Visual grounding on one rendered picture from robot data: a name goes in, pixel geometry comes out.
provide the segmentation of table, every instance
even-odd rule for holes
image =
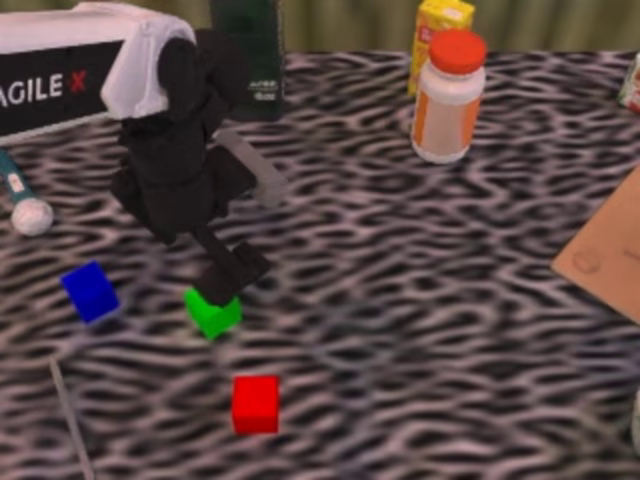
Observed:
[[[275,265],[212,343],[181,300],[202,252],[108,193],[117,125],[11,148],[58,222],[23,239],[2,213],[0,478],[79,478],[54,354],[101,480],[637,480],[640,328],[549,270],[640,159],[631,58],[492,55],[474,147],[438,167],[410,147],[406,55],[291,55],[288,115],[232,125],[287,203],[217,222]],[[59,277],[93,259],[123,307],[87,328]],[[247,373],[281,378],[277,436],[232,432]]]

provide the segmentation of brown cardboard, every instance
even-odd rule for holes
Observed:
[[[640,167],[565,246],[551,268],[640,323]]]

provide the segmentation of blue cube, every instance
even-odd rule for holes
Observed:
[[[96,261],[67,273],[60,281],[85,323],[120,306],[115,290]]]

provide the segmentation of yellow box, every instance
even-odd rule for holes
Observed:
[[[431,35],[440,30],[471,30],[475,7],[461,0],[424,0],[418,7],[413,37],[409,94],[415,95],[420,69],[428,58]]]

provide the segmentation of dark green box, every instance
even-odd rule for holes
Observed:
[[[233,112],[238,121],[275,121],[284,107],[284,41],[281,0],[209,0],[211,24],[249,55],[249,95]]]

